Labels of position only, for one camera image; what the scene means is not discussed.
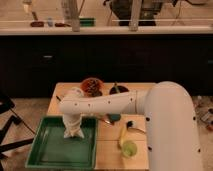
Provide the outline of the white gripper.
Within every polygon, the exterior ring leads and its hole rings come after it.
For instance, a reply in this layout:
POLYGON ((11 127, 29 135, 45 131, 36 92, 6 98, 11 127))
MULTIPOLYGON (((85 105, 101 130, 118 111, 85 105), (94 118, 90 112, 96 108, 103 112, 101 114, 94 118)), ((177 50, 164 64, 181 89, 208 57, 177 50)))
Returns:
POLYGON ((80 129, 81 125, 81 115, 75 114, 75 115, 63 115, 63 122, 68 131, 76 131, 80 129))

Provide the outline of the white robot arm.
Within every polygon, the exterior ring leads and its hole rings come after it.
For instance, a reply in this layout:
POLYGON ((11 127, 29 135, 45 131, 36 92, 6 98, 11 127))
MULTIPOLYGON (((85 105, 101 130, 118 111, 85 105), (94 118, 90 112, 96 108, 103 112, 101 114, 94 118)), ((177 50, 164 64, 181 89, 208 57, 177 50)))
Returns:
POLYGON ((150 171, 203 171, 196 113, 189 93, 181 85, 164 81, 148 90, 93 98, 74 90, 59 103, 68 116, 90 113, 142 114, 150 171))

